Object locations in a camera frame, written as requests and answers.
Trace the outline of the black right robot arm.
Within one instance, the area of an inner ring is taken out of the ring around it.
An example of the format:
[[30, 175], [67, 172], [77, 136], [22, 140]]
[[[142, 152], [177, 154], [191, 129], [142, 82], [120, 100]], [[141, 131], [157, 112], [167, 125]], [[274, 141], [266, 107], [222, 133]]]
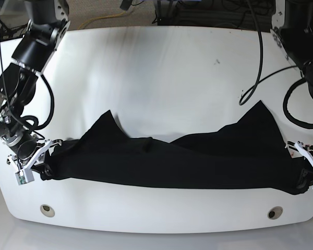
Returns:
[[[33, 172], [50, 176], [52, 171], [45, 158], [49, 149], [61, 145], [61, 140], [46, 140], [39, 133], [51, 122], [55, 101], [53, 91], [43, 72], [67, 32], [70, 21], [67, 1], [25, 1], [29, 22], [12, 59], [0, 75], [0, 139], [12, 155], [12, 165], [18, 184], [34, 181]], [[33, 115], [23, 116], [23, 110], [34, 98], [36, 82], [42, 79], [50, 96], [47, 119], [39, 123]]]

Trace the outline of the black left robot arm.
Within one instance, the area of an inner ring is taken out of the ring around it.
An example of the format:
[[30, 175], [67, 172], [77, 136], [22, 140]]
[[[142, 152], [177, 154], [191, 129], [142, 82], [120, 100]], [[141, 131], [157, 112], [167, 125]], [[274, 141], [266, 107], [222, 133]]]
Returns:
[[286, 56], [300, 70], [303, 77], [287, 91], [283, 100], [283, 111], [293, 124], [308, 130], [313, 123], [294, 118], [288, 111], [288, 100], [292, 92], [307, 83], [313, 99], [313, 1], [275, 1], [271, 16], [272, 31], [284, 49]]

